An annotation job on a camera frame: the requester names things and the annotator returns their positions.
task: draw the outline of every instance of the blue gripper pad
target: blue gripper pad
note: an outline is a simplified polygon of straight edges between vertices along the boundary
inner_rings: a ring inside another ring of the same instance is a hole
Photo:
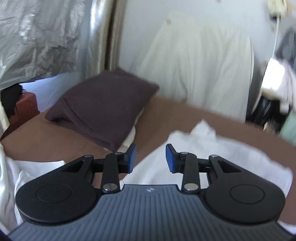
[[[128,157],[128,174],[132,173],[137,158],[137,146],[134,145]]]
[[[167,160],[167,163],[168,163],[168,167],[170,169],[170,172],[171,173],[176,173],[176,171],[175,171],[175,163],[174,163],[174,155],[171,152],[171,150],[168,147],[168,145],[165,146],[165,158]]]
[[[125,185],[103,195],[80,219],[59,226],[25,222],[13,241],[288,241],[292,235],[276,222],[257,226],[228,223],[212,214],[196,195],[182,194],[176,185]]]

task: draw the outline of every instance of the metal pivot screw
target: metal pivot screw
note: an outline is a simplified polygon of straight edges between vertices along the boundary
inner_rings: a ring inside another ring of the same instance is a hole
[[[114,191],[117,189],[117,185],[115,183],[107,183],[103,186],[105,191]]]
[[[195,183],[187,183],[184,185],[184,188],[187,190],[187,191],[195,191],[199,188],[199,186]]]

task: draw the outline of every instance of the black circular plate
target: black circular plate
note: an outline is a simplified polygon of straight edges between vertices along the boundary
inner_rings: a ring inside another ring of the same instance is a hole
[[[61,224],[75,220],[96,203],[96,190],[76,173],[41,176],[22,186],[15,196],[23,219],[39,224]]]
[[[265,179],[229,173],[208,187],[205,202],[214,214],[228,221],[258,224],[279,218],[285,196]]]

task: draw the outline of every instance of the light green cloth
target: light green cloth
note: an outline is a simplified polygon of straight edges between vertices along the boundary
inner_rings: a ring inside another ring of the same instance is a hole
[[[296,146],[296,112],[291,111],[281,132],[280,137]]]

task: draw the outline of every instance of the white wall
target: white wall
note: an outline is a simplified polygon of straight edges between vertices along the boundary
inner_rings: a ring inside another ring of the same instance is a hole
[[[119,66],[128,70],[140,49],[145,33],[157,29],[171,10],[196,16],[211,16],[246,31],[256,58],[261,62],[272,55],[275,33],[271,32],[267,0],[128,0],[120,46]],[[296,21],[288,17],[280,27],[282,34]]]
[[[81,73],[63,73],[36,82],[21,84],[23,89],[36,95],[40,112],[52,107],[57,100],[70,88],[81,82]]]

